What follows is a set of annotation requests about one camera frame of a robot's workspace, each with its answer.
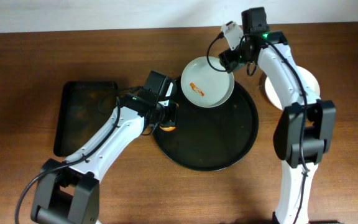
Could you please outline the white plate with red sauce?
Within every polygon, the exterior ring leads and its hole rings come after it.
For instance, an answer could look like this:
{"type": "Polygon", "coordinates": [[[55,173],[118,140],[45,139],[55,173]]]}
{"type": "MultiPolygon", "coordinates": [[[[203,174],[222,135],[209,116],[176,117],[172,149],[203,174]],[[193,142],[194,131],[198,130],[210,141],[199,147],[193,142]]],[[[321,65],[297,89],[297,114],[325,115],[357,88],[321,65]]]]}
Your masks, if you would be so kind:
{"type": "Polygon", "coordinates": [[[180,78],[181,90],[192,104],[214,108],[225,103],[234,90],[233,73],[218,72],[209,66],[206,56],[192,60],[180,78]]]}

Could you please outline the white plate with yellow sauce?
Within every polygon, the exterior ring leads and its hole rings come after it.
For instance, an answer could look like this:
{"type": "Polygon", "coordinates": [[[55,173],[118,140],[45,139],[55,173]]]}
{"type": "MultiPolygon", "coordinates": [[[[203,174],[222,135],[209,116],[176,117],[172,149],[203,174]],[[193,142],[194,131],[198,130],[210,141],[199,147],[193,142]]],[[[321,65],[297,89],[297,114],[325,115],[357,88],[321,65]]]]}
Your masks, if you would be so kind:
{"type": "MultiPolygon", "coordinates": [[[[301,66],[298,66],[298,70],[299,70],[301,76],[303,77],[304,81],[306,82],[306,84],[309,86],[309,89],[313,90],[318,96],[320,96],[320,87],[319,87],[319,83],[318,83],[317,79],[315,78],[315,76],[311,72],[309,72],[307,69],[305,69],[301,66]]],[[[276,107],[280,110],[283,110],[283,108],[281,106],[281,102],[272,86],[272,83],[271,83],[269,77],[267,77],[265,79],[264,89],[265,89],[267,98],[271,102],[271,104],[273,104],[274,107],[276,107]]]]}

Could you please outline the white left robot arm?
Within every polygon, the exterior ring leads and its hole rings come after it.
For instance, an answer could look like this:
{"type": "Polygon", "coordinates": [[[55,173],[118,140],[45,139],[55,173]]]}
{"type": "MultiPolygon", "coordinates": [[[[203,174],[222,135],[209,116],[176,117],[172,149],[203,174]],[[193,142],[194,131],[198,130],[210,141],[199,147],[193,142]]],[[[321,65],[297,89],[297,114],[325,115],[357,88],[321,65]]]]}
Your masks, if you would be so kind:
{"type": "Polygon", "coordinates": [[[106,123],[73,154],[49,159],[36,185],[30,218],[36,223],[99,223],[100,183],[123,150],[148,125],[174,125],[173,90],[142,89],[117,99],[106,123]]]}

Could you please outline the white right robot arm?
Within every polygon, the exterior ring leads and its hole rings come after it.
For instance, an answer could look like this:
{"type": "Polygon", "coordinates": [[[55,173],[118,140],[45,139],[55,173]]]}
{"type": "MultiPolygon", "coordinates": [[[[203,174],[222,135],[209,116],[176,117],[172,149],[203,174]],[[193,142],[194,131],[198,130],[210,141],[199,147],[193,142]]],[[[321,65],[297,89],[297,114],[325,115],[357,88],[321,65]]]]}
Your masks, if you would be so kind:
{"type": "Polygon", "coordinates": [[[282,107],[273,147],[282,162],[280,199],[272,221],[309,223],[313,177],[329,151],[336,119],[331,100],[322,100],[301,76],[286,40],[250,35],[219,54],[225,70],[254,63],[270,79],[282,107]]]}

